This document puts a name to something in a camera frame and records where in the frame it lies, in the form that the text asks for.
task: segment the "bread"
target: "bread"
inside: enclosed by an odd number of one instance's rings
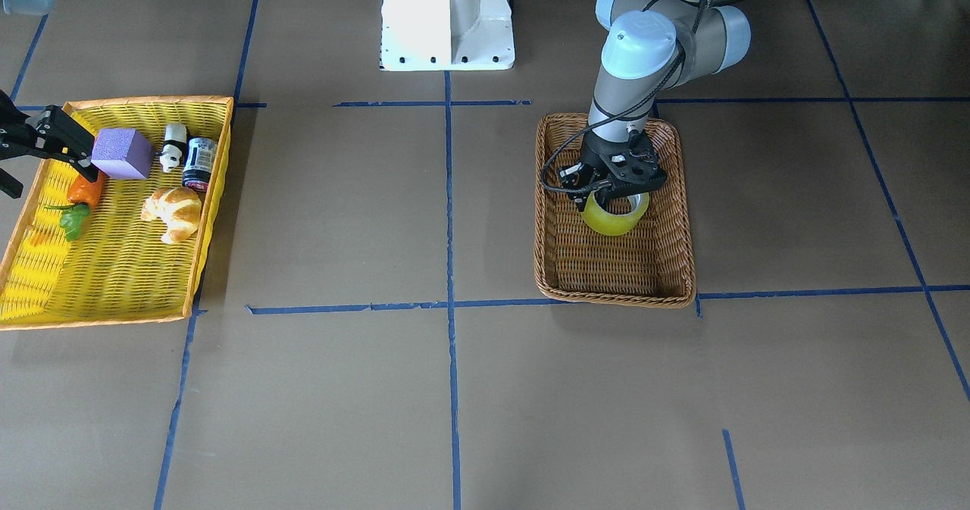
[[[162,242],[174,244],[184,241],[199,229],[202,217],[202,200],[194,189],[159,188],[142,205],[142,220],[166,223],[169,230],[162,234]]]

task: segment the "basket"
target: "basket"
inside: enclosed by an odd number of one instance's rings
[[[186,319],[198,288],[219,209],[229,161],[233,99],[225,96],[160,96],[69,102],[64,112],[90,133],[134,127],[159,148],[165,126],[182,123],[191,136],[217,139],[199,230],[166,245],[165,224],[142,222],[142,203],[161,186],[181,186],[181,171],[159,164],[145,180],[108,179],[98,206],[77,241],[58,226],[60,213],[46,205],[67,203],[77,177],[69,164],[44,160],[31,186],[0,264],[0,330],[152,323]]]
[[[629,233],[608,237],[583,223],[564,194],[540,184],[545,161],[586,126],[586,114],[550,114],[536,136],[536,284],[545,296],[566,302],[680,308],[693,302],[696,273],[690,246],[687,192],[680,137],[663,120],[648,120],[668,182],[650,193],[650,206]],[[579,160],[579,143],[567,147],[560,166]]]

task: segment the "sponge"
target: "sponge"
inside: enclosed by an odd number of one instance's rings
[[[149,178],[154,153],[138,130],[108,127],[98,131],[91,161],[112,179],[139,180]]]

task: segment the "toy carrot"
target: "toy carrot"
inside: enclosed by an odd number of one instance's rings
[[[87,182],[83,176],[77,175],[74,184],[67,189],[67,199],[73,205],[62,207],[48,206],[46,208],[64,211],[61,214],[59,226],[64,230],[64,238],[74,241],[80,237],[80,231],[84,224],[84,219],[90,216],[91,209],[101,201],[101,192],[105,189],[107,175],[98,171],[98,178],[94,182]]]

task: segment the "white toy figure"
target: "white toy figure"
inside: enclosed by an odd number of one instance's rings
[[[158,156],[163,172],[170,173],[181,164],[188,151],[187,143],[188,130],[184,124],[168,124],[165,127],[165,143],[162,144],[162,152]]]

